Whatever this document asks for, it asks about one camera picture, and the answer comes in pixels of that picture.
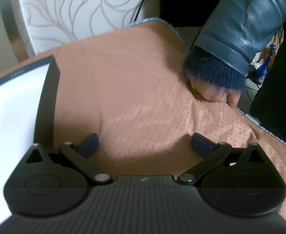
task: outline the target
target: jacket sleeve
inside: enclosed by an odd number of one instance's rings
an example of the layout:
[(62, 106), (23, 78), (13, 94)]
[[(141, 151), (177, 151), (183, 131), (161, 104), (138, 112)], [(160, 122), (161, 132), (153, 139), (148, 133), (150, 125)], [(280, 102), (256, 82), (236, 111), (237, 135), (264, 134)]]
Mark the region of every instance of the jacket sleeve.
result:
[(286, 0), (220, 0), (195, 46), (244, 75), (286, 21)]

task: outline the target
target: black cable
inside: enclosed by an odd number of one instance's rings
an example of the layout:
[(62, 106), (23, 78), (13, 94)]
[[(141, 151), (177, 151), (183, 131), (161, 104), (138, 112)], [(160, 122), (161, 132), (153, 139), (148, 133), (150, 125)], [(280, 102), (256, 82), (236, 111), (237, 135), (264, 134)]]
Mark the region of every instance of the black cable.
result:
[(255, 90), (255, 89), (251, 88), (251, 87), (248, 87), (248, 86), (246, 86), (246, 88), (251, 89), (251, 90), (254, 90), (255, 92), (258, 91), (258, 90)]
[(193, 48), (193, 46), (194, 46), (194, 44), (195, 44), (195, 41), (196, 41), (198, 35), (200, 34), (200, 31), (201, 31), (202, 28), (203, 28), (203, 27), (200, 28), (198, 34), (196, 35), (196, 37), (195, 37), (195, 39), (194, 39), (194, 41), (193, 41), (193, 43), (192, 43), (192, 45), (191, 45), (191, 48), (190, 48), (189, 50), (192, 50), (192, 48)]
[(144, 2), (145, 2), (145, 0), (142, 0), (142, 1), (141, 1), (141, 4), (140, 4), (139, 9), (138, 9), (138, 12), (136, 13), (136, 16), (135, 16), (133, 22), (135, 22), (135, 21), (138, 19), (139, 13), (140, 13), (140, 11), (141, 11), (141, 8), (142, 8)]
[(250, 102), (252, 103), (253, 101), (251, 100), (251, 98), (250, 98), (250, 96), (249, 96), (249, 94), (248, 94), (247, 88), (246, 88), (246, 93), (247, 93), (247, 95), (248, 95), (248, 98), (249, 98)]

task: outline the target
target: blue bottle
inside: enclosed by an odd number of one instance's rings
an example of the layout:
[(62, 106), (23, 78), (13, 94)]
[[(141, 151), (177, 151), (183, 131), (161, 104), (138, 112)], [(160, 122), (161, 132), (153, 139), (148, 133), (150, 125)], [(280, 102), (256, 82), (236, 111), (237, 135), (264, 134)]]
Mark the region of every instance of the blue bottle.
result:
[(253, 76), (253, 82), (256, 85), (262, 85), (265, 76), (267, 75), (267, 68), (269, 67), (270, 61), (272, 59), (272, 56), (274, 54), (274, 51), (276, 50), (276, 46), (275, 45), (270, 45), (270, 50), (269, 53), (267, 55), (267, 57), (265, 58), (263, 64), (257, 68), (257, 70), (255, 71), (255, 74)]

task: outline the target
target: blue fur trim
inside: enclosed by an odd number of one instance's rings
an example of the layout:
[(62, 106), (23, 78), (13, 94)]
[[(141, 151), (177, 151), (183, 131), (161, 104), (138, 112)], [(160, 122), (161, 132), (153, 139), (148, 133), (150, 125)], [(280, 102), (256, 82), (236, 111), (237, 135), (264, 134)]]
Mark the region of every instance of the blue fur trim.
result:
[(184, 69), (195, 79), (201, 79), (217, 88), (238, 91), (245, 89), (245, 77), (242, 74), (198, 46), (194, 46), (186, 57)]

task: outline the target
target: textured fabric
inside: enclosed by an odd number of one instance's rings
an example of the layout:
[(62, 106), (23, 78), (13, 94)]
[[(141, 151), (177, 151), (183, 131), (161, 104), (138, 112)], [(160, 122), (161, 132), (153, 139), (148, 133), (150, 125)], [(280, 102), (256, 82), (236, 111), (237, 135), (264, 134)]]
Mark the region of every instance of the textured fabric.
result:
[(243, 91), (245, 77), (210, 53), (194, 46), (184, 62), (186, 73), (216, 88)]
[[(237, 109), (193, 95), (182, 73), (187, 53), (169, 28), (146, 22), (63, 45), (14, 69), (55, 55), (61, 77), (54, 144), (97, 133), (100, 147), (90, 161), (113, 177), (179, 175), (201, 160), (191, 148), (198, 132), (234, 147), (260, 143), (286, 182), (286, 145)], [(280, 214), (286, 219), (286, 199)]]
[(286, 20), (286, 0), (220, 0), (195, 45), (245, 74)]

